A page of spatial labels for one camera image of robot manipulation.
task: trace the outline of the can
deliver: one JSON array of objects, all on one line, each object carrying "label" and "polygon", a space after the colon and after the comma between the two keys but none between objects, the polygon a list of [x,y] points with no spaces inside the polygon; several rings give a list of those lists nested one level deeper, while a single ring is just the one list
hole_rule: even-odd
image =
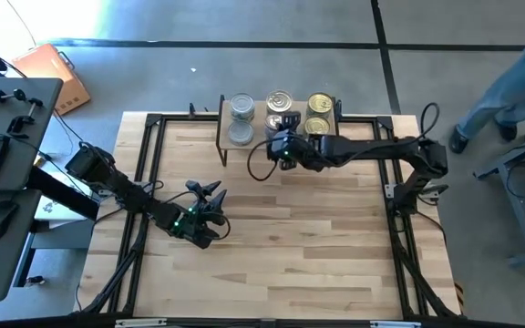
[{"label": "can", "polygon": [[230,99],[230,106],[233,119],[250,122],[254,118],[254,100],[251,96],[245,93],[234,95]]},{"label": "can", "polygon": [[312,94],[307,100],[307,116],[327,118],[334,109],[334,101],[323,92]]},{"label": "can", "polygon": [[328,134],[329,122],[324,118],[308,118],[305,121],[306,134]]},{"label": "can", "polygon": [[264,134],[267,140],[270,140],[278,132],[279,124],[283,123],[280,115],[269,115],[264,120]]},{"label": "can", "polygon": [[254,138],[254,128],[248,122],[234,121],[228,127],[228,138],[236,146],[246,146]]},{"label": "can", "polygon": [[287,91],[275,90],[266,97],[266,108],[269,114],[282,114],[291,109],[293,98]]}]

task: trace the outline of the cardboard box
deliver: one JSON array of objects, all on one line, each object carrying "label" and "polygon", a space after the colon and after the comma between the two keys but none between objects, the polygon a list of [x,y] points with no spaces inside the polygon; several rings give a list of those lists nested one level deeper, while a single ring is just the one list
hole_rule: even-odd
[{"label": "cardboard box", "polygon": [[34,48],[13,62],[28,77],[58,77],[64,81],[56,102],[56,110],[60,115],[90,100],[90,95],[73,71],[74,65],[63,52],[58,52],[50,44]]}]

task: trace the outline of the black table leg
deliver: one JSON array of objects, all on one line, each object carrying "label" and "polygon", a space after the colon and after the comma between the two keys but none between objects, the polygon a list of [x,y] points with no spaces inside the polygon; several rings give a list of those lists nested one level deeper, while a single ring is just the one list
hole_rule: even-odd
[{"label": "black table leg", "polygon": [[41,190],[44,196],[59,202],[88,219],[97,219],[98,204],[95,201],[54,179],[54,177],[40,168],[32,168],[26,187],[28,189]]}]

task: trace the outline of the desk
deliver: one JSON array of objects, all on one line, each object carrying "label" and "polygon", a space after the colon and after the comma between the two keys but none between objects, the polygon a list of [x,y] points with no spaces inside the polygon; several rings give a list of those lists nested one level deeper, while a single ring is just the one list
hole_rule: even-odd
[{"label": "desk", "polygon": [[[125,112],[118,133],[117,167],[131,177],[146,115]],[[393,120],[397,136],[417,134],[414,116],[394,116]],[[373,137],[371,128],[358,124],[341,124],[340,132],[349,138]],[[135,316],[401,317],[375,161],[357,161],[321,173],[277,170],[267,181],[257,182],[246,172],[248,151],[237,150],[224,168],[216,156],[215,139],[214,122],[168,123],[158,175],[165,187],[156,197],[164,200],[183,191],[187,179],[202,183],[221,179],[219,189],[228,190],[223,209],[232,222],[232,233],[209,249],[199,250],[151,224]],[[255,174],[271,166],[264,151],[255,153]],[[402,163],[402,170],[408,177],[409,165]],[[146,170],[143,179],[148,178]],[[189,201],[180,203],[188,205]],[[438,218],[435,208],[423,204],[419,208]],[[101,206],[99,214],[114,209],[113,205]],[[83,306],[115,270],[125,217],[120,213],[94,229],[80,281]],[[443,236],[426,220],[414,217],[412,221],[422,272],[446,306],[458,313]],[[407,281],[415,308],[413,284]],[[126,275],[120,306],[128,287]]]},{"label": "desk", "polygon": [[[0,89],[11,94],[15,88],[22,89],[28,98],[36,97],[44,106],[34,112],[34,125],[26,126],[24,139],[39,148],[52,117],[58,93],[62,87],[59,78],[6,78],[0,77]],[[0,103],[0,133],[5,134],[10,121],[20,115],[27,115],[30,104],[9,98]],[[96,218],[98,205],[80,195],[63,183],[55,180],[43,170],[34,168],[36,149],[15,139],[9,141],[9,148],[0,169],[0,201],[10,200],[17,190],[14,200],[20,205],[18,212],[4,237],[0,239],[0,301],[7,296],[15,273],[15,267],[32,225],[37,203],[42,194],[60,201],[70,209],[84,212],[91,219]]]}]

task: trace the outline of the concrete floor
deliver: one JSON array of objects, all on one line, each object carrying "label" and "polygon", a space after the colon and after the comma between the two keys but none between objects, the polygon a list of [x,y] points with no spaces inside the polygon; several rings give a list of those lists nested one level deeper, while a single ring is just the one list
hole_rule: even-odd
[{"label": "concrete floor", "polygon": [[[249,40],[376,42],[369,0],[88,0],[63,5],[70,23],[57,24],[64,1],[14,0],[38,41],[59,37],[119,40]],[[379,0],[390,43],[522,45],[522,0]],[[272,89],[304,99],[321,90],[341,98],[345,113],[389,114],[377,50],[168,49],[63,47],[93,101],[67,123],[86,140],[112,149],[121,113],[180,111],[217,106],[220,93],[255,98]],[[403,114],[419,115],[437,101],[441,118],[430,137],[446,142],[457,119],[516,60],[514,52],[392,51]],[[67,153],[64,131],[53,122],[43,151]],[[487,127],[467,151],[449,154],[450,189],[439,205],[456,281],[465,288],[473,319],[525,323],[525,267],[506,259],[525,251],[505,191],[497,179],[478,182],[471,171],[506,151]],[[65,162],[69,156],[59,156]],[[86,254],[41,251],[32,273],[48,285],[13,289],[0,302],[0,320],[69,313]]]}]

